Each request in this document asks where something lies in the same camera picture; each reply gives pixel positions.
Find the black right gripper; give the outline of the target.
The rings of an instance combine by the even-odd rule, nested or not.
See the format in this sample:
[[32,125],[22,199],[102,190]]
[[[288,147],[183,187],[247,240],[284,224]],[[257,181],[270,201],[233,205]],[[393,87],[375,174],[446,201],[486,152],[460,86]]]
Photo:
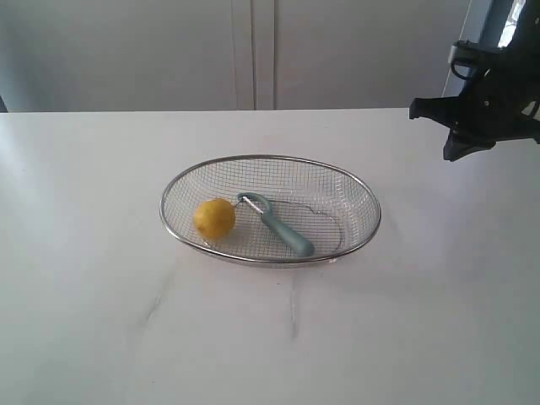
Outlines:
[[530,138],[539,141],[539,64],[475,67],[453,62],[452,72],[465,81],[458,96],[415,98],[408,117],[453,125],[443,159],[457,161],[492,149],[497,142]]

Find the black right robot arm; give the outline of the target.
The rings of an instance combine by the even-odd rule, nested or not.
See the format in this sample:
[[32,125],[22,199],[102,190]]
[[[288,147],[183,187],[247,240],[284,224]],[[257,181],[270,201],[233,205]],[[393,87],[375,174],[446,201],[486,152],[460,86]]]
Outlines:
[[526,1],[507,46],[459,40],[451,47],[459,95],[416,98],[409,117],[428,118],[449,129],[443,159],[453,162],[496,143],[539,141],[539,2]]

